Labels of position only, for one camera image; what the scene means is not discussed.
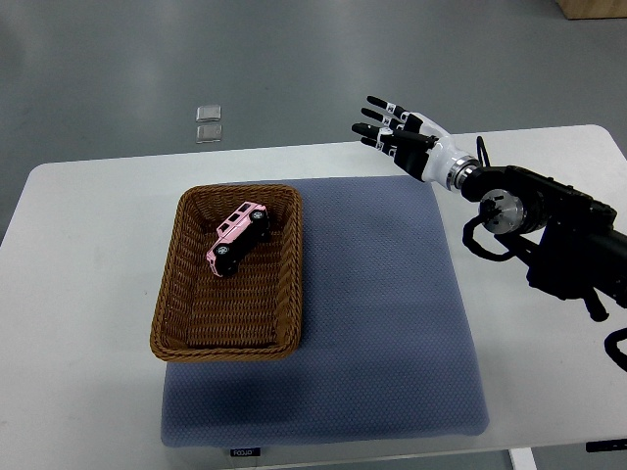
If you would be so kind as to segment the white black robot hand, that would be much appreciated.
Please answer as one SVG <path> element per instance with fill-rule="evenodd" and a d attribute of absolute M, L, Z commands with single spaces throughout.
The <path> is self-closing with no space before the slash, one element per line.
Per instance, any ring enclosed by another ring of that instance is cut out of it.
<path fill-rule="evenodd" d="M 375 96 L 352 131 L 361 142 L 390 157 L 402 171 L 422 182 L 435 182 L 457 192 L 481 161 L 458 148 L 454 137 L 431 119 Z"/>

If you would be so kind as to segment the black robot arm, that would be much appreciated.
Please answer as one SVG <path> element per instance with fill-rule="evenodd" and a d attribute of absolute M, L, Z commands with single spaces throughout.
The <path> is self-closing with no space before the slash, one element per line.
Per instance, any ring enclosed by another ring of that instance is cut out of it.
<path fill-rule="evenodd" d="M 462 230 L 476 256 L 527 265 L 530 287 L 560 300 L 582 300 L 590 317 L 609 314 L 599 295 L 626 305 L 626 237 L 611 206 L 527 168 L 490 163 L 482 138 L 478 165 L 465 174 L 462 196 L 478 214 Z"/>

